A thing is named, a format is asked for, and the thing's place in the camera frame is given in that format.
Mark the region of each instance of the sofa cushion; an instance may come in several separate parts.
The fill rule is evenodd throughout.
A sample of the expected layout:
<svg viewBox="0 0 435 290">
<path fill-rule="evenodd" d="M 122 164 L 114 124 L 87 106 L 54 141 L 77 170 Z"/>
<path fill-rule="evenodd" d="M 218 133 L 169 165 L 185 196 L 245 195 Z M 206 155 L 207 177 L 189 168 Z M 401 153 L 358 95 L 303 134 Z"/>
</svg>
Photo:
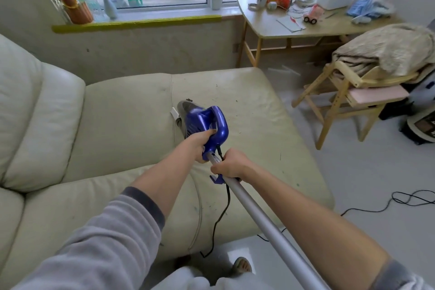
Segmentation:
<svg viewBox="0 0 435 290">
<path fill-rule="evenodd" d="M 24 208 L 24 197 L 0 188 L 0 272 L 14 242 Z"/>
<path fill-rule="evenodd" d="M 59 183 L 77 131 L 84 81 L 1 35 L 0 60 L 0 185 L 29 192 Z"/>
<path fill-rule="evenodd" d="M 171 75 L 109 79 L 86 87 L 63 182 L 155 164 L 174 146 Z"/>
<path fill-rule="evenodd" d="M 242 150 L 254 162 L 317 202 L 332 208 L 334 199 L 285 107 L 258 68 L 229 69 L 172 76 L 172 104 L 190 98 L 209 107 L 219 106 L 228 123 L 229 137 L 222 151 Z M 177 143 L 182 140 L 176 133 Z M 192 251 L 209 249 L 213 226 L 227 204 L 224 185 L 209 179 L 210 165 L 195 165 L 190 173 L 198 184 L 203 215 Z M 264 200 L 247 183 L 251 196 L 276 224 L 281 224 Z M 233 198 L 227 215 L 216 228 L 216 243 L 258 234 L 259 229 L 240 202 Z"/>
<path fill-rule="evenodd" d="M 101 213 L 111 199 L 149 167 L 61 183 L 27 194 L 17 236 L 0 274 L 0 289 L 10 289 L 55 254 L 76 228 Z M 199 210 L 195 183 L 188 176 L 166 220 L 158 260 L 188 254 L 197 232 Z"/>
</svg>

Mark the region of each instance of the black power cord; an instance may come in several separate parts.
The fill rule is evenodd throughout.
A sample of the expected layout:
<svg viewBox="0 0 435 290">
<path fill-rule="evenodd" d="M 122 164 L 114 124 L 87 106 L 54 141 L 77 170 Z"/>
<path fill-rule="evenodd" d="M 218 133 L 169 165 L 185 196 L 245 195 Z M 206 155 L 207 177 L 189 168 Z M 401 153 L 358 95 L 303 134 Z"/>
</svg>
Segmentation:
<svg viewBox="0 0 435 290">
<path fill-rule="evenodd" d="M 435 192 L 433 190 L 428 190 L 428 189 L 416 190 L 412 194 L 408 194 L 408 193 L 404 193 L 404 192 L 393 192 L 393 193 L 391 193 L 391 198 L 388 200 L 387 205 L 382 210 L 363 210 L 363 209 L 357 209 L 357 208 L 350 208 L 350 209 L 347 209 L 346 211 L 344 211 L 340 216 L 344 216 L 347 212 L 349 212 L 351 210 L 371 212 L 371 213 L 384 212 L 385 210 L 388 209 L 388 207 L 390 206 L 390 203 L 392 201 L 399 203 L 399 204 L 408 205 L 408 206 L 422 206 L 422 205 L 428 205 L 428 204 L 435 204 L 435 199 L 433 201 L 428 201 L 427 199 L 424 199 L 424 198 L 416 195 L 417 193 L 420 193 L 420 192 L 428 192 L 428 193 L 432 193 L 435 195 Z M 406 196 L 408 196 L 408 199 L 401 200 L 397 197 L 397 195 L 406 195 Z M 413 197 L 416 199 L 420 199 L 421 201 L 423 201 L 423 203 L 411 204 L 410 201 Z M 267 239 L 262 238 L 260 235 L 257 235 L 257 236 L 259 238 L 261 238 L 263 241 L 269 242 Z"/>
<path fill-rule="evenodd" d="M 221 160 L 224 160 L 224 157 L 222 157 L 222 151 L 220 150 L 220 145 L 217 145 L 217 153 L 219 154 L 219 157 Z M 213 235 L 211 236 L 211 250 L 208 254 L 204 255 L 201 251 L 199 252 L 203 258 L 207 258 L 212 252 L 213 249 L 215 248 L 215 232 L 216 232 L 216 226 L 218 225 L 218 222 L 222 219 L 222 217 L 224 216 L 225 212 L 227 211 L 228 207 L 230 206 L 230 202 L 231 202 L 231 194 L 230 194 L 230 187 L 228 187 L 227 184 L 225 184 L 225 186 L 227 186 L 227 196 L 228 196 L 228 203 L 227 206 L 225 207 L 225 209 L 222 211 L 219 219 L 215 222 L 215 226 L 213 227 Z"/>
</svg>

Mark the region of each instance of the blue vacuum body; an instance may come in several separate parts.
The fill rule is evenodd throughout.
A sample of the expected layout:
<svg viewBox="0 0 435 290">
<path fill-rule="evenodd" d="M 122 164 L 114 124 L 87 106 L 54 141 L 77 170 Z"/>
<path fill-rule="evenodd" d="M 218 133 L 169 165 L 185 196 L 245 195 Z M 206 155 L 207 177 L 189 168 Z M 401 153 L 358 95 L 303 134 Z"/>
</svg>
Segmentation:
<svg viewBox="0 0 435 290">
<path fill-rule="evenodd" d="M 222 110 L 218 106 L 211 106 L 207 109 L 197 105 L 191 100 L 180 101 L 177 105 L 180 118 L 177 125 L 181 128 L 184 138 L 191 134 L 216 129 L 204 146 L 202 158 L 208 161 L 207 153 L 215 153 L 218 146 L 221 146 L 228 138 L 228 125 Z M 217 179 L 210 177 L 215 183 L 224 183 L 221 175 Z"/>
</svg>

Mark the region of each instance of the blue cloth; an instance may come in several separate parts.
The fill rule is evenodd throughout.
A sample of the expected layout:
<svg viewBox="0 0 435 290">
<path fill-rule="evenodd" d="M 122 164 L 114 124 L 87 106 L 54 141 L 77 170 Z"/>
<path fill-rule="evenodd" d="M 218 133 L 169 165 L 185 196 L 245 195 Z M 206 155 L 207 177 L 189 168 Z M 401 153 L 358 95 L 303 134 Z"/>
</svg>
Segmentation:
<svg viewBox="0 0 435 290">
<path fill-rule="evenodd" d="M 382 16 L 381 13 L 377 13 L 375 9 L 377 7 L 383 7 L 383 5 L 373 1 L 373 0 L 357 0 L 353 3 L 353 5 L 348 9 L 347 15 L 352 17 L 357 17 L 360 15 L 368 16 L 370 18 L 380 18 Z"/>
</svg>

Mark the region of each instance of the gray sleeve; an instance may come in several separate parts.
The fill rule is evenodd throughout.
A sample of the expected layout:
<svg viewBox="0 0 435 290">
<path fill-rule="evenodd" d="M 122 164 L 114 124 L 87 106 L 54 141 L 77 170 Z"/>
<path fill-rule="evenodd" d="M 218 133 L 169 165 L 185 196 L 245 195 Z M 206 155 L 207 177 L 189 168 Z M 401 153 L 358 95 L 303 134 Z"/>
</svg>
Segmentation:
<svg viewBox="0 0 435 290">
<path fill-rule="evenodd" d="M 128 187 L 13 289 L 137 290 L 157 255 L 163 225 L 157 205 Z"/>
<path fill-rule="evenodd" d="M 388 262 L 370 290 L 433 290 L 422 277 L 409 271 L 396 260 Z"/>
</svg>

